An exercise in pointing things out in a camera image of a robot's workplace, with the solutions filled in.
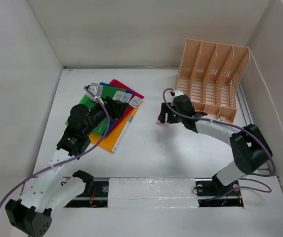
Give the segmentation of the blue clip file folder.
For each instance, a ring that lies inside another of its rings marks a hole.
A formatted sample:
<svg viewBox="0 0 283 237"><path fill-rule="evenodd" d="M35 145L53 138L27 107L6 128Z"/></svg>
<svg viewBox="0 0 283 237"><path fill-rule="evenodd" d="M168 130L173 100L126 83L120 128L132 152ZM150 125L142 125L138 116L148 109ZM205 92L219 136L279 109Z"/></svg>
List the blue clip file folder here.
<svg viewBox="0 0 283 237"><path fill-rule="evenodd" d="M136 95L136 93L131 88L127 87L125 84L116 79L113 79L109 84L100 82L100 85L103 86L103 90L101 92L102 99L104 100L107 97L111 97L115 101L115 106L109 113L110 125L108 130L106 130L107 119L105 119L97 128L98 135L105 134L108 136L133 110L133 107L130 105L125 107L124 105L118 105L118 103L128 103L133 95Z"/></svg>

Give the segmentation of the green clip file folder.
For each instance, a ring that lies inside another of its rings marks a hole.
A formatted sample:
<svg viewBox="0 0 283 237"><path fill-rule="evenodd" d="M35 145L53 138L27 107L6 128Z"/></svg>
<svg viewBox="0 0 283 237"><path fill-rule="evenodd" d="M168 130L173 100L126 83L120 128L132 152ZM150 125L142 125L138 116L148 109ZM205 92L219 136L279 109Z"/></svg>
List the green clip file folder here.
<svg viewBox="0 0 283 237"><path fill-rule="evenodd" d="M102 97L90 98L86 94L79 102L79 106L74 106L70 111L70 116L66 122L68 127L74 128L77 132L84 134L97 134L97 128L107 119L106 130L110 125L110 116L106 110L106 102Z"/></svg>

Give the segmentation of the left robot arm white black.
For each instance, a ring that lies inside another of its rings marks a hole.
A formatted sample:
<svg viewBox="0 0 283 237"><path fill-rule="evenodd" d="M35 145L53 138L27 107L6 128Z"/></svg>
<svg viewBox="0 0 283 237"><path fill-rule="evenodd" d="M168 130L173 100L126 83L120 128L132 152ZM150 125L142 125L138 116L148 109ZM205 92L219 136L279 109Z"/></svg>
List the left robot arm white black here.
<svg viewBox="0 0 283 237"><path fill-rule="evenodd" d="M48 163L49 169L37 175L18 200L10 199L5 205L11 225L30 237L44 236L57 210L76 196L87 196L93 191L94 177L82 170L76 171L67 182L63 181L71 169L70 160L85 152L91 143L89 135L95 128L106 119L121 119L128 107L128 103L111 97L96 101L92 108L85 104L71 108L67 127Z"/></svg>

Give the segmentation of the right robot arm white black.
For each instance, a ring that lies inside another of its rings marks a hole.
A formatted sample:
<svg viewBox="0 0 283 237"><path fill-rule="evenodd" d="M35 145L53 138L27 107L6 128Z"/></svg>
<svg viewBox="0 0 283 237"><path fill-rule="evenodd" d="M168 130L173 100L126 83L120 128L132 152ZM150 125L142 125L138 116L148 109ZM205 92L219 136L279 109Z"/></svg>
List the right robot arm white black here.
<svg viewBox="0 0 283 237"><path fill-rule="evenodd" d="M231 147L233 161L212 177L213 197L228 195L235 181L254 174L264 163L273 160L273 153L255 124L239 127L214 119L205 112L196 111L190 98L181 91L171 94L172 102L162 102L158 116L161 124L181 123L192 132L210 136Z"/></svg>

